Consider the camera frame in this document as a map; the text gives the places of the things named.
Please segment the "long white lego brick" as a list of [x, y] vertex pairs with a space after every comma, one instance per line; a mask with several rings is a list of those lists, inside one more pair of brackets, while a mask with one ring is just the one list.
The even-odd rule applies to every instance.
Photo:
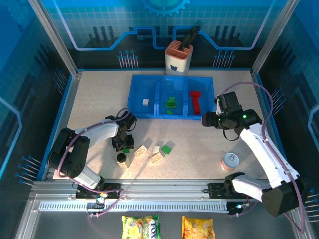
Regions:
[[149, 161], [151, 164], [156, 164], [158, 161], [163, 159], [163, 155], [159, 152], [157, 154], [155, 154], [154, 156], [152, 156]]
[[138, 158], [142, 156], [145, 152], [147, 152], [147, 148], [144, 145], [142, 145], [134, 152], [134, 156]]

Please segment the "jar with black lid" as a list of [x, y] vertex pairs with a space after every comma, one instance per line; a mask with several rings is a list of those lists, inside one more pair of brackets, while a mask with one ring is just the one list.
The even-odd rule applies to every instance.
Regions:
[[131, 160], [124, 153], [119, 153], [117, 155], [117, 164], [123, 169], [128, 169], [131, 164]]

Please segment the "tin can with pull tab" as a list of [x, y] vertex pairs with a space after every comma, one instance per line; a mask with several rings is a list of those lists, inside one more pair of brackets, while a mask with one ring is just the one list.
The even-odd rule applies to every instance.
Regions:
[[238, 167], [240, 164], [239, 157], [234, 153], [227, 153], [221, 160], [221, 168], [224, 171], [231, 171]]

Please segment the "blue three-compartment plastic bin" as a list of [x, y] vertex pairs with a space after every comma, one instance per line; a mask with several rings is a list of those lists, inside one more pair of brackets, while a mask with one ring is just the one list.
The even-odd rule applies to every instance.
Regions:
[[[194, 113], [190, 91], [201, 91], [200, 115]], [[166, 108], [165, 103], [175, 97], [177, 108]], [[131, 78], [128, 108], [137, 118], [166, 120], [201, 120], [203, 114], [216, 110], [214, 84], [211, 77], [138, 75]], [[149, 99], [147, 106], [143, 99]]]

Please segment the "white knife block orange top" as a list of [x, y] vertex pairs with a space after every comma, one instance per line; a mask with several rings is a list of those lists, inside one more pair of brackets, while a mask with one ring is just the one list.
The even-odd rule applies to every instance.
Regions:
[[189, 72], [193, 46], [179, 50], [181, 43], [174, 40], [165, 50], [165, 66], [168, 75], [187, 75]]

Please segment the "green yellow snack bag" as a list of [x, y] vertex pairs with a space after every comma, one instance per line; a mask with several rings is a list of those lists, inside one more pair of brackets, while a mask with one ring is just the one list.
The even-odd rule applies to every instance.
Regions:
[[162, 239], [158, 215], [143, 217], [122, 216], [122, 239]]

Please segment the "orange snack bag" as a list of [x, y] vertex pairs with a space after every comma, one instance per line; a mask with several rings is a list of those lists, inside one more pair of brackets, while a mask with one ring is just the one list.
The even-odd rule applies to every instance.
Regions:
[[182, 239], [216, 239], [213, 219], [182, 216]]

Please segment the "aluminium side rail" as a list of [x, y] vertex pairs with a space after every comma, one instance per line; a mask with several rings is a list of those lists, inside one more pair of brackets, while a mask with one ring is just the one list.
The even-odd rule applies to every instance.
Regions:
[[73, 104], [74, 104], [74, 100], [76, 97], [76, 93], [77, 93], [77, 89], [80, 83], [80, 79], [82, 76], [83, 71], [79, 71], [78, 75], [76, 77], [72, 77], [70, 79], [70, 81], [67, 84], [67, 87], [65, 89], [64, 95], [62, 97], [62, 101], [58, 110], [58, 114], [55, 120], [55, 123], [53, 125], [53, 129], [52, 129], [52, 133], [48, 142], [48, 146], [47, 146], [47, 155], [44, 159], [44, 163], [45, 163], [45, 168], [44, 168], [44, 173], [42, 176], [42, 180], [45, 181], [47, 179], [47, 174], [49, 172], [49, 166], [47, 164], [47, 157], [49, 152], [52, 149], [52, 146], [59, 134], [59, 132], [68, 126], [68, 122], [70, 119], [70, 115], [72, 112], [72, 108], [73, 108]]
[[260, 95], [263, 97], [263, 102], [266, 110], [266, 117], [264, 118], [263, 126], [262, 126], [262, 139], [266, 142], [268, 146], [270, 146], [270, 141], [275, 139], [273, 143], [274, 146], [270, 147], [271, 152], [275, 152], [275, 159], [278, 164], [282, 167], [284, 173], [290, 174], [292, 172], [292, 168], [289, 166], [289, 163], [286, 161], [286, 155], [278, 134], [278, 130], [274, 121], [274, 110], [275, 102], [273, 100], [273, 95], [271, 95], [268, 90], [262, 85], [259, 74], [256, 76], [252, 76], [253, 82], [256, 83], [256, 87], [261, 90]]

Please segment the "aluminium front rail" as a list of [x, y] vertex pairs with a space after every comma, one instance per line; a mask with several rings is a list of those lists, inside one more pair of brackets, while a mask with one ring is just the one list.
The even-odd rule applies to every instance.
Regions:
[[[203, 190], [210, 183], [222, 184], [223, 179], [110, 179], [106, 183], [119, 183], [129, 201], [207, 201], [209, 195]], [[77, 185], [69, 180], [35, 182], [30, 199], [74, 200]]]

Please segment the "aluminium frame post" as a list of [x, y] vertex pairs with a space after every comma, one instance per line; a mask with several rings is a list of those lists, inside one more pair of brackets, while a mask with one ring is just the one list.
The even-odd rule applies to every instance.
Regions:
[[34, 13], [36, 14], [38, 20], [49, 36], [51, 42], [53, 43], [55, 49], [57, 50], [59, 56], [64, 62], [65, 66], [69, 70], [70, 74], [73, 77], [79, 77], [82, 73], [76, 67], [66, 45], [64, 44], [62, 37], [60, 36], [58, 30], [56, 29], [53, 21], [50, 19], [50, 16], [45, 9], [41, 0], [27, 0], [30, 6], [32, 7]]
[[269, 56], [271, 50], [273, 49], [275, 43], [277, 42], [279, 36], [281, 35], [283, 29], [285, 28], [287, 22], [289, 21], [292, 13], [294, 12], [296, 6], [300, 0], [287, 0], [282, 11], [280, 12], [277, 20], [272, 27], [265, 44], [261, 48], [253, 66], [252, 66], [252, 76], [256, 76], [263, 64], [265, 63], [267, 57]]

